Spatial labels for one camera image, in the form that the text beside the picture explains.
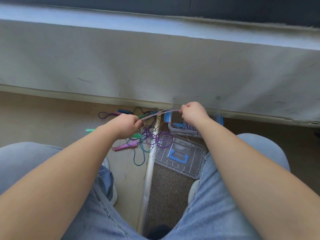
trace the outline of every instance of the white wall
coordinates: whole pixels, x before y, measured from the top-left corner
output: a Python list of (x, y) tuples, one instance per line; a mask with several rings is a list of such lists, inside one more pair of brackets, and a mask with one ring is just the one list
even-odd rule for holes
[(1, 20), (0, 84), (320, 121), (318, 48), (257, 43)]

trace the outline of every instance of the green jump rope handle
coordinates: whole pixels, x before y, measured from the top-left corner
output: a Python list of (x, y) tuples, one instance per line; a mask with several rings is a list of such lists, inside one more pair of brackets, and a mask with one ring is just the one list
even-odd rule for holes
[[(86, 129), (85, 130), (85, 134), (87, 135), (87, 134), (89, 134), (89, 133), (91, 133), (91, 132), (93, 132), (95, 129)], [(131, 138), (141, 138), (141, 135), (140, 134), (134, 134), (133, 136), (131, 136)]]

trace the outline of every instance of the thigh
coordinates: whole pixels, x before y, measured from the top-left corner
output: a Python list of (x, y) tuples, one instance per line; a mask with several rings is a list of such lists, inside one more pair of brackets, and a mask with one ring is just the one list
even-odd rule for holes
[[(33, 142), (0, 148), (0, 194), (61, 150), (59, 147)], [(104, 182), (101, 177), (97, 177), (86, 201), (62, 239), (142, 238), (110, 205), (103, 190), (106, 191)]]
[[(238, 137), (290, 170), (284, 152), (273, 141), (254, 134)], [(206, 159), (194, 199), (166, 239), (261, 239), (232, 199), (210, 153)]]

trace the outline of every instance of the left hand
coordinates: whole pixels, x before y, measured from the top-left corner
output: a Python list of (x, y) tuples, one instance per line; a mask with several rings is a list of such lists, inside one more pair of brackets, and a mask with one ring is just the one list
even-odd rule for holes
[(142, 126), (142, 121), (136, 115), (121, 114), (110, 120), (105, 125), (110, 126), (115, 132), (117, 139), (126, 139), (131, 137)]

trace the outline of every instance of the speckled floor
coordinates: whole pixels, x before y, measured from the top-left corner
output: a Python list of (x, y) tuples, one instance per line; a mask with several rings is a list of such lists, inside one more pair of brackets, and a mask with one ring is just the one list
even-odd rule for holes
[[(316, 129), (229, 118), (225, 118), (224, 125), (235, 134), (258, 134), (277, 143), (288, 158), (291, 172), (320, 195), (320, 138), (315, 136)], [(194, 179), (155, 163), (146, 234), (158, 225), (174, 227), (178, 223), (193, 182)]]

